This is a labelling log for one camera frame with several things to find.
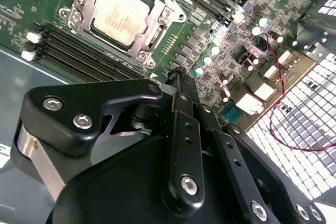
motherboard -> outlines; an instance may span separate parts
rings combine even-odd
[[[0,44],[74,82],[164,83],[182,67],[220,122],[237,122],[278,91],[269,47],[286,71],[307,64],[298,20],[316,1],[0,0]]]

cpu socket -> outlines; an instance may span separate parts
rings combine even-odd
[[[186,15],[175,0],[74,0],[60,17],[79,34],[131,64],[154,68],[153,50]]]

perforated metal panel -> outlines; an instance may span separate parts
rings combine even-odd
[[[247,134],[313,199],[336,186],[336,148],[306,153],[280,145],[269,132],[269,111]],[[272,118],[275,135],[300,148],[336,142],[336,56],[329,54],[283,100]]]

black metal bracket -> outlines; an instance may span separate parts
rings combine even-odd
[[[80,156],[94,146],[104,115],[116,119],[132,104],[161,97],[161,89],[146,79],[40,87],[26,93],[20,120],[31,135],[67,155]]]
[[[240,208],[237,218],[248,223],[280,223],[265,204],[234,139],[221,131],[214,112],[204,104],[197,105],[201,123],[202,144],[208,146],[223,165]]]
[[[198,100],[198,95],[190,91],[186,76],[174,72],[178,92],[173,95],[168,122],[168,158],[162,188],[166,206],[183,217],[198,211],[205,200],[200,125],[193,112],[193,100]]]
[[[257,184],[267,186],[267,204],[281,223],[325,223],[322,212],[236,124],[223,131],[233,137]]]

cable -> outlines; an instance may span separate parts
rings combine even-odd
[[[281,96],[280,100],[278,101],[278,103],[272,108],[271,115],[270,115],[270,118],[269,118],[269,131],[270,131],[271,135],[273,136],[273,138],[279,144],[281,144],[281,145],[283,145],[283,146],[285,146],[285,147],[287,147],[287,148],[289,148],[291,150],[302,151],[302,152],[324,152],[324,151],[327,151],[329,149],[335,148],[336,144],[331,144],[329,146],[321,147],[321,148],[316,149],[316,150],[313,150],[313,149],[310,149],[310,148],[299,148],[299,147],[295,147],[295,146],[290,146],[290,145],[286,144],[284,141],[280,140],[278,137],[275,136],[274,130],[272,129],[272,127],[274,126],[272,118],[274,116],[275,109],[278,109],[282,105],[282,101],[286,97],[287,91],[286,91],[286,88],[285,88],[285,82],[283,80],[284,73],[283,73],[283,71],[281,69],[281,64],[279,62],[277,54],[276,54],[275,50],[271,46],[269,46],[268,35],[267,34],[264,34],[264,35],[266,35],[266,37],[267,37],[267,48],[270,50],[270,52],[272,53],[272,55],[275,57],[275,60],[277,61],[277,67],[278,67],[278,70],[279,70],[280,83],[281,83],[281,87],[282,87],[282,96]]]

